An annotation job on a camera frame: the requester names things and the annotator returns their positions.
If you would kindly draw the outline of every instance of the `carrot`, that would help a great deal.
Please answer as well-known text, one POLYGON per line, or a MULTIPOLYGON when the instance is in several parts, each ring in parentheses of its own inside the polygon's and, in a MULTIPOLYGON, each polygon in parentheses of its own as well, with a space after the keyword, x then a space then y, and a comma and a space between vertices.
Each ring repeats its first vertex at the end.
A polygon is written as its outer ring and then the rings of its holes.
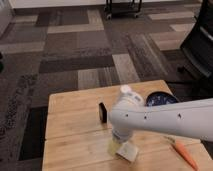
POLYGON ((173 148, 183 157, 183 159, 195 170, 198 171, 198 166, 192 156, 189 154, 184 145, 171 137, 166 137, 172 142, 173 148))

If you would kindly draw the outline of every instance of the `gray carpet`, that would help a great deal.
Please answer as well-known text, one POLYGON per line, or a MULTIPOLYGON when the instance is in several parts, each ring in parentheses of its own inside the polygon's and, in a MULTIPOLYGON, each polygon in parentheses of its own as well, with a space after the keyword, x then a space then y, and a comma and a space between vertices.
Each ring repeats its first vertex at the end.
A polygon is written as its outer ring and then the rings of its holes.
MULTIPOLYGON (((144 3, 138 19, 106 21, 103 6, 17 9, 0 38, 0 170, 41 170, 52 93, 192 81, 178 66, 199 77, 179 50, 197 11, 194 0, 144 3)), ((192 85, 169 86, 181 101, 192 99, 192 85)))

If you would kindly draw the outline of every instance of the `carpet tile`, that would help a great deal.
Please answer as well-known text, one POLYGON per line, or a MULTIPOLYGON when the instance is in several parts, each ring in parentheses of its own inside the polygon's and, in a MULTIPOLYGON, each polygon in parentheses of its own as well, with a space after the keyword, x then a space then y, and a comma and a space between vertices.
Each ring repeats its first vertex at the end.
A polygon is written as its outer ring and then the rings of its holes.
POLYGON ((54 73, 82 69, 114 66, 112 56, 95 56, 93 58, 72 58, 54 61, 42 61, 39 73, 54 73))
POLYGON ((113 60, 121 84, 140 82, 129 54, 113 55, 113 60))

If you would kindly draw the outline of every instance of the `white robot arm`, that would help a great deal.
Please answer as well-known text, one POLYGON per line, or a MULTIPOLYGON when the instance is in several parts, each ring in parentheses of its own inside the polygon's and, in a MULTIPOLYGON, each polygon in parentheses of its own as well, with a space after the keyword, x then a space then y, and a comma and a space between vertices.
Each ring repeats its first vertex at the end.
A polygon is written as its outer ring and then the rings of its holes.
POLYGON ((109 113, 112 134, 119 142, 134 130, 149 130, 213 141, 213 99, 145 107, 142 97, 129 86, 109 113))

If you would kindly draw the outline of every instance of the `wooden tabletop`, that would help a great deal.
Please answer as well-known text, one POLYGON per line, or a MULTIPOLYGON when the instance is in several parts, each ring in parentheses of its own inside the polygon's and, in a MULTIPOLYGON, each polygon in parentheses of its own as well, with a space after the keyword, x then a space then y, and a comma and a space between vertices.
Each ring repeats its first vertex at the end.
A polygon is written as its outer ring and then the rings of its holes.
MULTIPOLYGON (((145 99, 151 92, 170 92, 164 81, 130 84, 145 99)), ((59 93, 50 96, 46 128, 43 171, 157 171, 192 170, 171 148, 163 134, 139 131, 131 141, 140 149, 130 164, 107 152, 111 125, 99 121, 98 104, 109 111, 120 86, 59 93)), ((180 139, 201 170, 213 170, 213 163, 199 140, 180 139)))

